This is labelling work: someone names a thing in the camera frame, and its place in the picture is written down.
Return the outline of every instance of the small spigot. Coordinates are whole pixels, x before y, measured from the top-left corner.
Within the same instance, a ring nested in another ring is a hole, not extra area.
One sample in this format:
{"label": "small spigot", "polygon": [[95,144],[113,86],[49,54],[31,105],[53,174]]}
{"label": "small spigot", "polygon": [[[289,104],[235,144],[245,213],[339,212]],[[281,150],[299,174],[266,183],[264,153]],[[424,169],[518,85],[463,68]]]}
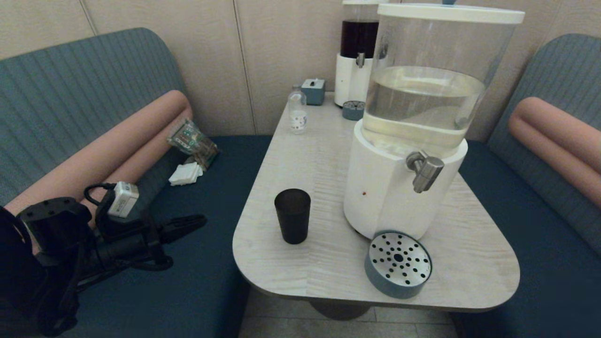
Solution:
{"label": "small spigot", "polygon": [[407,156],[405,162],[407,163],[407,168],[415,172],[413,191],[418,194],[430,189],[438,174],[441,173],[442,168],[445,166],[441,159],[429,156],[423,150],[412,152]]}
{"label": "small spigot", "polygon": [[359,66],[359,68],[363,68],[365,65],[365,53],[359,53],[357,55],[357,59],[355,59],[355,64]]}

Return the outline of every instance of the black cable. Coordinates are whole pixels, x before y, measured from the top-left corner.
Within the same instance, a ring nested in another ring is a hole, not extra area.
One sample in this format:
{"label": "black cable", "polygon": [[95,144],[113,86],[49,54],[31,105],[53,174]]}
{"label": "black cable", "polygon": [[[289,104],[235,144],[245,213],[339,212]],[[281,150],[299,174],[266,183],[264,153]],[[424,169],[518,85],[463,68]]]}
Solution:
{"label": "black cable", "polygon": [[148,262],[152,260],[152,258],[146,258],[144,260],[130,261],[130,260],[116,260],[117,263],[122,264],[122,266],[126,266],[132,269],[144,270],[144,271],[164,271],[173,266],[173,258],[170,256],[165,256],[165,263],[161,264],[148,264],[144,262]]}
{"label": "black cable", "polygon": [[100,202],[93,199],[92,196],[90,196],[90,190],[94,189],[94,188],[104,188],[105,190],[110,190],[110,189],[114,189],[117,186],[116,183],[97,183],[97,184],[92,184],[90,186],[87,186],[84,189],[84,197],[86,200],[90,201],[90,203],[98,206],[100,205]]}
{"label": "black cable", "polygon": [[84,268],[85,263],[85,244],[88,239],[88,225],[84,225],[81,228],[81,232],[79,235],[79,243],[77,249],[77,256],[75,258],[75,265],[73,268],[73,275],[69,280],[67,287],[65,288],[65,293],[61,298],[60,303],[58,303],[58,310],[62,313],[68,310],[69,301],[73,299],[73,296],[77,292],[77,284],[79,283],[79,278],[81,277],[81,271]]}
{"label": "black cable", "polygon": [[83,292],[83,291],[87,290],[88,288],[90,288],[91,286],[94,286],[94,285],[100,283],[101,281],[105,281],[105,280],[113,277],[114,275],[117,275],[120,272],[123,272],[125,269],[127,269],[127,268],[117,268],[114,270],[106,271],[103,274],[98,275],[93,280],[90,280],[90,281],[85,282],[84,284],[78,285],[77,292],[78,293]]}

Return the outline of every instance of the gray backrest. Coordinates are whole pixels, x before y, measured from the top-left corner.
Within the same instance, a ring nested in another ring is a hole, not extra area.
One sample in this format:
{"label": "gray backrest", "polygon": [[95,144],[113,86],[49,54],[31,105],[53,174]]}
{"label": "gray backrest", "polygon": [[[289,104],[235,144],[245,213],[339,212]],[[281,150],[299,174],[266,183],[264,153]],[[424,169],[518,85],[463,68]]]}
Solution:
{"label": "gray backrest", "polygon": [[516,105],[530,96],[601,130],[601,39],[568,34],[542,47],[528,64],[488,141],[490,149],[601,254],[601,210],[507,130]]}
{"label": "gray backrest", "polygon": [[[175,59],[145,28],[0,61],[0,204],[170,90],[185,93]],[[181,157],[170,150],[138,181],[140,206]]]}

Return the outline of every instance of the small blue box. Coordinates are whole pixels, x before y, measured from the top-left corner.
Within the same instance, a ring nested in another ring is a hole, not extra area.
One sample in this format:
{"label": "small blue box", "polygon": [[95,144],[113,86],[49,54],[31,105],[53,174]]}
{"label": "small blue box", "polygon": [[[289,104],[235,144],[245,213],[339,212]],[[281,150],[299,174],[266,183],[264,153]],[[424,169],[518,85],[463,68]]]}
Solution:
{"label": "small blue box", "polygon": [[307,79],[300,90],[307,96],[307,105],[320,106],[326,96],[326,80]]}

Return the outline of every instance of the white dispenser lid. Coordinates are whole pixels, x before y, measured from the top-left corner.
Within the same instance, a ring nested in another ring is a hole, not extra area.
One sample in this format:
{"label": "white dispenser lid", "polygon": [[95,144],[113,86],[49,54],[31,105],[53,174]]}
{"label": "white dispenser lid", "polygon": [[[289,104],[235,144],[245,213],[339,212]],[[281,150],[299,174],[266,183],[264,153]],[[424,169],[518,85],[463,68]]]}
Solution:
{"label": "white dispenser lid", "polygon": [[379,5],[387,4],[388,0],[343,0],[343,5]]}
{"label": "white dispenser lid", "polygon": [[408,19],[443,20],[456,22],[522,23],[526,13],[499,8],[439,4],[381,4],[377,13]]}

